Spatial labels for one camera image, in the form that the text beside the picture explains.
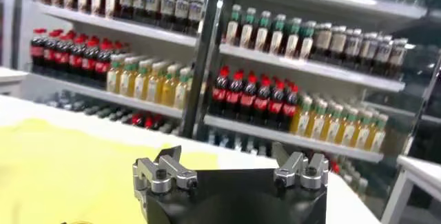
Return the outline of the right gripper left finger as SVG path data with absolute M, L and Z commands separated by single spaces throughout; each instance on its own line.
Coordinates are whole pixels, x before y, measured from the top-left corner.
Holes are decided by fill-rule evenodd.
M 173 188 L 184 191 L 198 186 L 198 175 L 180 164 L 180 145 L 163 149 L 152 161 L 139 158 L 132 165 L 134 191 L 138 194 L 150 190 L 154 194 L 167 194 Z

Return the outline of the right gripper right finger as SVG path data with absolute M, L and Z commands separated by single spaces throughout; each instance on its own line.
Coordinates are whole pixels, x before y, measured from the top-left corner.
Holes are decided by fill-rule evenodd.
M 288 155 L 281 143 L 273 143 L 271 155 L 279 164 L 273 175 L 274 183 L 279 187 L 300 185 L 307 190 L 327 187 L 329 160 L 324 154 L 315 153 L 311 159 L 302 152 L 292 152 Z

